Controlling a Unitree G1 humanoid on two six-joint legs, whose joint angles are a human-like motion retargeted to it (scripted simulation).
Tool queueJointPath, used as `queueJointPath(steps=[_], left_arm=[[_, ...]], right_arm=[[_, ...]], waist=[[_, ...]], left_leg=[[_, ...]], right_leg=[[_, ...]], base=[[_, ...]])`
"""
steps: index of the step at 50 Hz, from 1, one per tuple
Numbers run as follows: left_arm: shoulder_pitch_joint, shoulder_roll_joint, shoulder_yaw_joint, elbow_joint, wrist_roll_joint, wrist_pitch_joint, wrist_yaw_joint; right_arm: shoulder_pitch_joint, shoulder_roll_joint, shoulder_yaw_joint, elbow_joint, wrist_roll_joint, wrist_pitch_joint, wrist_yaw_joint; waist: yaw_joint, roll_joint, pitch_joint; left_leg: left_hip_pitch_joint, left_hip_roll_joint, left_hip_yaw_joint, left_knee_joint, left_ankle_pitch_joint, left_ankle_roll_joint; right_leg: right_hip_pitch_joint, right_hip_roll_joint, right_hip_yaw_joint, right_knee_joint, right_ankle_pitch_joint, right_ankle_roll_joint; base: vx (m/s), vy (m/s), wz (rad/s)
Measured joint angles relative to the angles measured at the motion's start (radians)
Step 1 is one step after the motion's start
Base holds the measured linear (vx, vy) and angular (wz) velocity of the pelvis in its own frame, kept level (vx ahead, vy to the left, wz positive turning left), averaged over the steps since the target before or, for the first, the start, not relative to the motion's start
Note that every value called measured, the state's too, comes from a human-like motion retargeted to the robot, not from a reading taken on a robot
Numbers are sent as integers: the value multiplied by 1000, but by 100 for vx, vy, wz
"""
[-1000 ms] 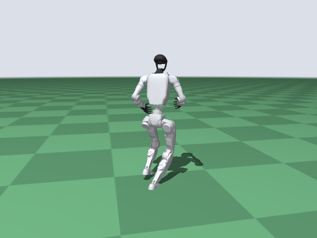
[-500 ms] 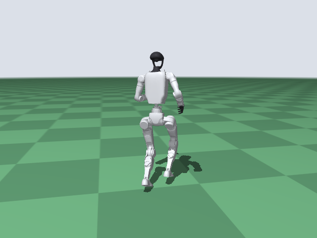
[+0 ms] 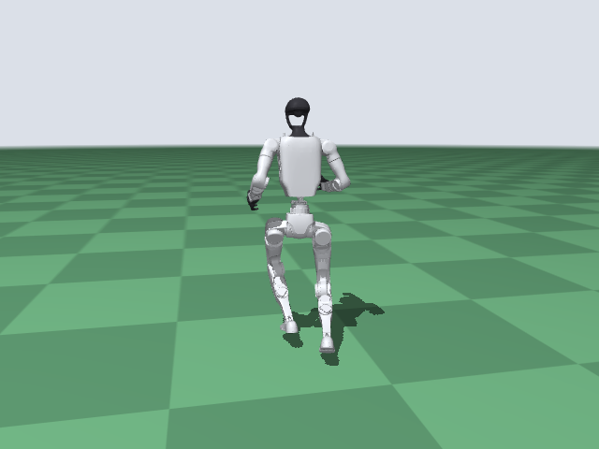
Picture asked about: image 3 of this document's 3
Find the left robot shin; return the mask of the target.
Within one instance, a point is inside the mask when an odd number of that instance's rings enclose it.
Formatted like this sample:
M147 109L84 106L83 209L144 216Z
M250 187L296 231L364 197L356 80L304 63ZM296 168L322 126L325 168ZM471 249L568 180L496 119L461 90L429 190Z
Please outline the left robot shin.
M272 292L274 294L274 297L275 297L277 303L281 307L283 316L285 318L285 322L286 323L288 322L288 318L290 318L291 321L294 321L292 312L291 312L291 309L289 306L288 289L287 289L287 284L286 284L286 280L285 280L285 275L280 276L280 277L274 277L274 273L273 273L271 264L267 265L267 270L268 270L268 274L269 274L269 278L270 278L270 285L271 285Z

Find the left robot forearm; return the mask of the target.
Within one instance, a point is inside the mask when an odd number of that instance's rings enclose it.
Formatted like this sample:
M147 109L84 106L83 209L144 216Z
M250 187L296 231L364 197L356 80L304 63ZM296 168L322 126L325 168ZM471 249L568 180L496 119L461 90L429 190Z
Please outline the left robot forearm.
M259 189L259 188L256 188L253 186L255 178L256 178L256 174L252 178L250 193L248 194L250 202L252 202L254 200L258 200L258 199L260 200L262 197L262 193L264 192L264 189Z

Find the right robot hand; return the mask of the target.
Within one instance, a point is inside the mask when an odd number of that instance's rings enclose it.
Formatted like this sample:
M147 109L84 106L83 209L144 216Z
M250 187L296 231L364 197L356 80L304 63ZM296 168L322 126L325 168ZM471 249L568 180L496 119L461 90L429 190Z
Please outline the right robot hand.
M325 180L325 178L323 178L323 176L321 175L321 182L326 182L326 181L328 181L328 180ZM317 188L317 190L322 190L322 188L321 188L321 182L319 184L320 188Z

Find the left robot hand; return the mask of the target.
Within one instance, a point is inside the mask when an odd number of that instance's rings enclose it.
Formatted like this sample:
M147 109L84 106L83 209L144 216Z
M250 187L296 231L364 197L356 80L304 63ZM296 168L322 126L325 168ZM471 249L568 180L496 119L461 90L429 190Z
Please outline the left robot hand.
M248 191L248 194L249 193L250 193L250 190ZM258 208L254 208L255 206L257 206L256 203L258 202L258 200L254 200L254 201L250 202L249 197L247 195L247 201L248 201L249 206L251 207L251 210L258 210Z

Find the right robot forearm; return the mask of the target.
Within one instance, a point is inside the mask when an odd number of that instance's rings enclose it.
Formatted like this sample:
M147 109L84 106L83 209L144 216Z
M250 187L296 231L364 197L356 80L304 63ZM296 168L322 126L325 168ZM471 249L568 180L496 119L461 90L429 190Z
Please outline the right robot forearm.
M333 180L332 181L321 182L321 188L322 188L322 191L327 191L327 192L335 192L335 191L336 192L341 192L342 191L342 190L337 190L335 188L335 186L333 184Z

